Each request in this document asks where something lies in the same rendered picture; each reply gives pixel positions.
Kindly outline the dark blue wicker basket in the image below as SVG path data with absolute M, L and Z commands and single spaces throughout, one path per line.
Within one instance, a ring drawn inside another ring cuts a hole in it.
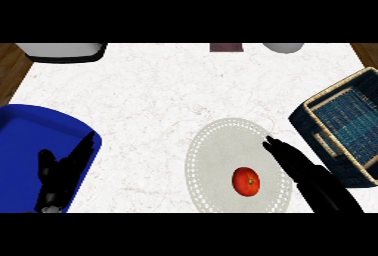
M 378 70 L 362 69 L 313 95 L 290 122 L 343 185 L 378 186 Z

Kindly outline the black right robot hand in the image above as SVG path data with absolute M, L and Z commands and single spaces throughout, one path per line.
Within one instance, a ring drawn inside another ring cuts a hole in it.
M 360 214 L 362 207 L 344 185 L 322 165 L 316 165 L 303 152 L 279 139 L 266 137 L 263 147 L 293 178 L 315 213 Z

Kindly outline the red tomato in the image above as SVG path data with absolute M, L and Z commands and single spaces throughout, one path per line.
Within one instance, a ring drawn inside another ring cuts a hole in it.
M 232 186 L 244 197 L 256 196 L 260 191 L 260 177 L 248 167 L 239 167 L 232 175 Z

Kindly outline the white round container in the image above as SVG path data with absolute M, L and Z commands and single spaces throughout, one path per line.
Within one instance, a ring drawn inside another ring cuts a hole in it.
M 265 43 L 265 46 L 276 53 L 291 54 L 303 48 L 303 43 Z

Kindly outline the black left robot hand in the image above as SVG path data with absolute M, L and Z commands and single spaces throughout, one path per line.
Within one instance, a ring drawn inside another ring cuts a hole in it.
M 56 160 L 53 152 L 39 152 L 39 179 L 42 188 L 34 206 L 37 213 L 61 213 L 77 189 L 81 173 L 95 152 L 95 132 L 90 132 L 70 155 Z

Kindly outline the blue plastic tray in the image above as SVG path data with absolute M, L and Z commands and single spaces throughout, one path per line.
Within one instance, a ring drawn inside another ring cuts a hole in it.
M 30 212 L 37 203 L 39 152 L 61 160 L 92 127 L 62 112 L 33 105 L 0 107 L 0 213 Z

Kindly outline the white round lace placemat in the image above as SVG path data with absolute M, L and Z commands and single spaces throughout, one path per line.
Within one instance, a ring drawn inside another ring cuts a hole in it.
M 189 146 L 185 174 L 189 195 L 200 212 L 285 212 L 293 182 L 263 147 L 269 132 L 241 118 L 225 118 L 198 132 Z M 260 180 L 257 194 L 241 195 L 232 185 L 238 168 L 250 168 Z

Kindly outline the dark maroon box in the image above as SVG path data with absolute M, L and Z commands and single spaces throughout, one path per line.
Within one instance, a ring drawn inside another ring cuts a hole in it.
M 241 43 L 211 43 L 210 44 L 211 52 L 242 52 L 242 44 Z

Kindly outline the white appliance with black base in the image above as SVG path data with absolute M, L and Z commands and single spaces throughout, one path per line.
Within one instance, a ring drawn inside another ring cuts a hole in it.
M 107 43 L 18 43 L 33 62 L 73 64 L 96 62 L 105 54 Z

